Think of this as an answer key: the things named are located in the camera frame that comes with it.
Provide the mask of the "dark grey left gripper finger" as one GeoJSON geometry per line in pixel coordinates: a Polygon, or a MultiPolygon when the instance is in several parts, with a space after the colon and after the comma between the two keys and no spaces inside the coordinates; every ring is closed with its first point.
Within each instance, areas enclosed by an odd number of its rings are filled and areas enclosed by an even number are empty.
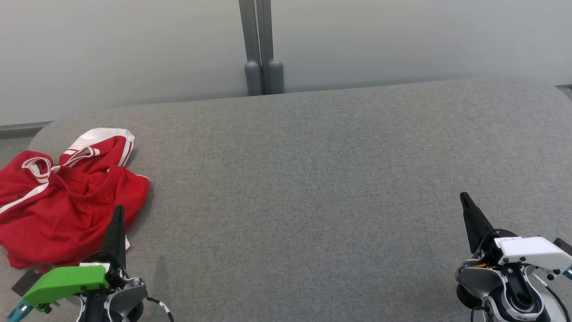
{"type": "Polygon", "coordinates": [[[125,210],[122,205],[118,204],[114,208],[112,219],[109,222],[103,243],[101,245],[101,253],[115,267],[126,268],[126,231],[125,231],[125,210]]]}

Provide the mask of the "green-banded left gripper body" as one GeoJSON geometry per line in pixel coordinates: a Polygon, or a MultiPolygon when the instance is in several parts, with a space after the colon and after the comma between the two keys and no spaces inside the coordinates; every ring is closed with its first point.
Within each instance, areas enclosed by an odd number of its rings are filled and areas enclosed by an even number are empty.
{"type": "Polygon", "coordinates": [[[22,298],[37,310],[44,310],[66,297],[122,287],[124,277],[123,260],[109,251],[98,251],[77,266],[56,267],[41,275],[22,298]]]}

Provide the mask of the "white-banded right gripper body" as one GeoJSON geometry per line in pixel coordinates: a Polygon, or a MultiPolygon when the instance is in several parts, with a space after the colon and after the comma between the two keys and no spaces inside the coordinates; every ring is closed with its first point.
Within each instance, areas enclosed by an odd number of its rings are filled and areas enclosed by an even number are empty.
{"type": "Polygon", "coordinates": [[[566,271],[572,264],[571,255],[546,238],[520,237],[505,229],[486,233],[474,252],[474,259],[489,267],[518,264],[547,271],[566,271]]]}

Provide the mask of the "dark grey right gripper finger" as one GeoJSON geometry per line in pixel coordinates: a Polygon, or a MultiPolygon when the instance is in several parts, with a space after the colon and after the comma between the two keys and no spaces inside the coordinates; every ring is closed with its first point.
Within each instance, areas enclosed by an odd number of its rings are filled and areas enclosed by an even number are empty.
{"type": "Polygon", "coordinates": [[[460,202],[463,207],[464,226],[466,228],[470,252],[477,251],[486,234],[493,230],[492,224],[475,204],[468,192],[460,193],[460,202]]]}

